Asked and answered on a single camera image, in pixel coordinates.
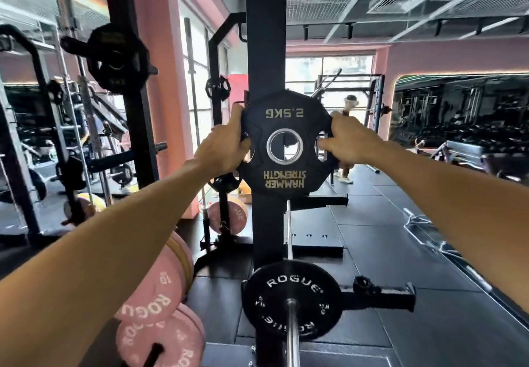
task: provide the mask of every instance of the hand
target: hand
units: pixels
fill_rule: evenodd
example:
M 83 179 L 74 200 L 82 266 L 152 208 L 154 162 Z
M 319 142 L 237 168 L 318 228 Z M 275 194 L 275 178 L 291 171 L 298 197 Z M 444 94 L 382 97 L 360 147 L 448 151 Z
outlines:
M 241 141 L 242 110 L 235 104 L 228 124 L 216 125 L 195 152 L 195 160 L 208 169 L 210 177 L 233 172 L 250 150 L 250 139 Z
M 318 148 L 331 152 L 348 165 L 369 164 L 384 150 L 385 142 L 356 117 L 333 112 L 331 130 L 334 137 L 318 140 Z

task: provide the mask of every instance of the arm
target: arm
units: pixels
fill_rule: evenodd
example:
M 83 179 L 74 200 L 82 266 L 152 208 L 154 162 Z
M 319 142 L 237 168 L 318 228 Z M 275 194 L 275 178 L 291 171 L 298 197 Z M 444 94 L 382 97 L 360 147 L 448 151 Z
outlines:
M 415 155 L 353 117 L 319 142 L 346 163 L 384 171 L 480 273 L 529 311 L 529 188 Z
M 194 196 L 250 148 L 242 108 L 174 175 L 90 218 L 0 281 L 0 365 L 73 367 L 131 295 Z

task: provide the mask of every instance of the person's left hand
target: person's left hand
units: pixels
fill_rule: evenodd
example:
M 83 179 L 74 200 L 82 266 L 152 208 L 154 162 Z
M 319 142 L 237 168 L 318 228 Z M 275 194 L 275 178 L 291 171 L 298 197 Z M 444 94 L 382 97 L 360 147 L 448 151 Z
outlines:
M 195 160 L 217 177 L 233 172 L 250 150 L 250 139 L 241 141 L 242 106 L 234 104 L 228 124 L 216 125 L 198 146 Z

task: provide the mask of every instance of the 2.5 kg weight plate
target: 2.5 kg weight plate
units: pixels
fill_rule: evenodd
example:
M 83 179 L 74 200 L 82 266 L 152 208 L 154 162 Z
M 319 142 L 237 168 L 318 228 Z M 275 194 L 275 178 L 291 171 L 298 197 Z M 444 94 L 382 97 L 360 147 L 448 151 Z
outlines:
M 326 270 L 298 260 L 263 266 L 243 284 L 242 308 L 256 330 L 287 336 L 287 300 L 298 305 L 300 341 L 329 332 L 342 315 L 342 292 Z
M 252 140 L 252 158 L 241 163 L 239 174 L 253 191 L 284 199 L 319 189 L 338 165 L 332 154 L 319 159 L 315 149 L 321 132 L 332 135 L 331 123 L 331 116 L 318 100 L 288 90 L 250 103 L 241 125 Z M 274 143 L 282 133 L 283 142 Z M 286 160 L 284 146 L 295 143 L 296 154 Z

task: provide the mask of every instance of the person's left arm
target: person's left arm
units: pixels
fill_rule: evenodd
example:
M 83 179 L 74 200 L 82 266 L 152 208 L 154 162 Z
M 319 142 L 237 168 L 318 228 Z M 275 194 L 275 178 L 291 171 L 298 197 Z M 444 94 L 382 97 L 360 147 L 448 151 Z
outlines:
M 0 281 L 0 365 L 75 367 L 136 289 L 207 182 L 235 170 L 242 108 L 216 126 L 195 158 L 85 221 Z

